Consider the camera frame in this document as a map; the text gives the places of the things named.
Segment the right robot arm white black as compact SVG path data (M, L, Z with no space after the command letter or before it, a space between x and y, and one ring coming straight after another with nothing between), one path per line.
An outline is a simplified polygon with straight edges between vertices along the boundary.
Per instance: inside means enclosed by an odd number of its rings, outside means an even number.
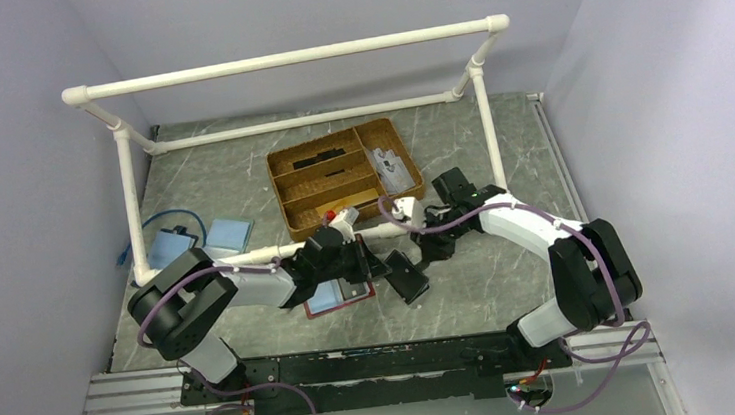
M411 238L426 262L449 259L472 231L509 240L547 261L553 296L508 326L508 357L532 369L546 344L606 322L622 323L626 306L643 294L639 276L613 225L597 218L559 218L495 185L481 188L452 168L433 180L440 209L428 209Z

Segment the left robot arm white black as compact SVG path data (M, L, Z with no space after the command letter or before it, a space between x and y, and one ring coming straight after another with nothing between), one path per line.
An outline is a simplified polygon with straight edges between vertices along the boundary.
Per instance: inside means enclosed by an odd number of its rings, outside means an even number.
M389 271L360 236L347 239L322 227L294 253L267 265L222 263L190 249L139 288L127 310L139 325L138 344L193 368L212 394L227 401L246 381L238 355L211 333L227 308L292 309L327 281L368 283Z

